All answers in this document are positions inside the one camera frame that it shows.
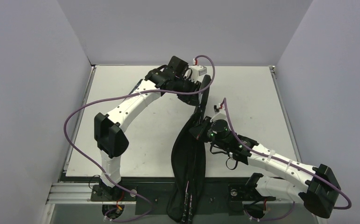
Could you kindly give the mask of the black racket bag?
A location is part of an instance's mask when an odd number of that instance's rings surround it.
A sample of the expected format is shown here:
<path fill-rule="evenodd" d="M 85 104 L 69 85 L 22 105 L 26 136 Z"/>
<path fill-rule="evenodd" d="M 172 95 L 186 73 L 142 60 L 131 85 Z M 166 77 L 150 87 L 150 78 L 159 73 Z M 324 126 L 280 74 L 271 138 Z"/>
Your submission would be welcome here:
<path fill-rule="evenodd" d="M 171 152 L 175 186 L 169 198 L 167 215 L 179 224 L 191 224 L 202 196 L 206 172 L 205 143 L 195 139 L 190 129 L 202 123 L 209 96 L 205 90 L 201 102 L 181 129 Z"/>

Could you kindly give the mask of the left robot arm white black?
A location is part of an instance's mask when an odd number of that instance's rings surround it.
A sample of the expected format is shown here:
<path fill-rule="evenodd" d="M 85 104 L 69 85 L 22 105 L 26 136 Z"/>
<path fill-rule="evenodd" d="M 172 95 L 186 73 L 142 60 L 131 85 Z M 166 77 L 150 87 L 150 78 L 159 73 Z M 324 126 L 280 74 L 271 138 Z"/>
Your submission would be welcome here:
<path fill-rule="evenodd" d="M 102 167 L 105 170 L 99 181 L 103 195 L 110 201 L 121 195 L 120 159 L 129 146 L 125 131 L 131 122 L 153 101 L 160 98 L 165 90 L 173 91 L 178 99 L 199 106 L 201 94 L 198 92 L 208 82 L 200 82 L 200 76 L 207 74 L 207 68 L 173 56 L 167 65 L 150 70 L 138 82 L 117 107 L 106 114 L 98 113 L 94 117 L 94 138 L 100 150 Z"/>

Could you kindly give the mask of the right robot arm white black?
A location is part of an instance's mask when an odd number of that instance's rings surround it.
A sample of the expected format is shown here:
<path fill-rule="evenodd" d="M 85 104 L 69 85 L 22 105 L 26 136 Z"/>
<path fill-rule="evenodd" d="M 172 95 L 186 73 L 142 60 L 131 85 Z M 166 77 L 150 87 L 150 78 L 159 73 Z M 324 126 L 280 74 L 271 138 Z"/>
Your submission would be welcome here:
<path fill-rule="evenodd" d="M 255 174 L 249 179 L 246 195 L 251 200 L 260 197 L 292 200 L 325 219 L 335 209 L 340 185 L 329 166 L 320 164 L 316 167 L 279 155 L 253 139 L 233 133 L 224 119 L 211 121 L 206 117 L 201 124 L 193 125 L 189 132 L 196 140 L 211 143 L 236 162 L 274 174 L 274 177 Z"/>

